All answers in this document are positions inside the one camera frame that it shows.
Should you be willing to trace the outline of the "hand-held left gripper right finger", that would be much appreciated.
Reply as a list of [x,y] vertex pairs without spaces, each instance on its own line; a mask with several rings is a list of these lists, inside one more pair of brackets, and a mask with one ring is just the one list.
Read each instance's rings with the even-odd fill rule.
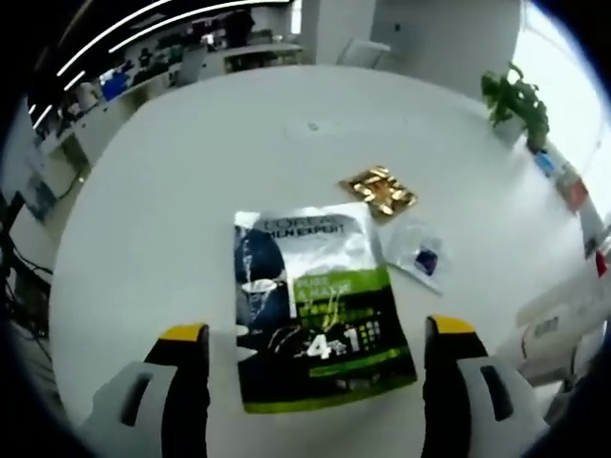
[[534,389],[469,323],[426,321],[424,457],[520,457],[548,428]]

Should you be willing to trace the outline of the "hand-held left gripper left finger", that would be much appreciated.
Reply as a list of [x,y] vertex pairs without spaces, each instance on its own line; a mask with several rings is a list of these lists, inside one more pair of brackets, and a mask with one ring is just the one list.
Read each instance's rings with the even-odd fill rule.
[[205,457],[208,326],[176,325],[93,397],[97,457]]

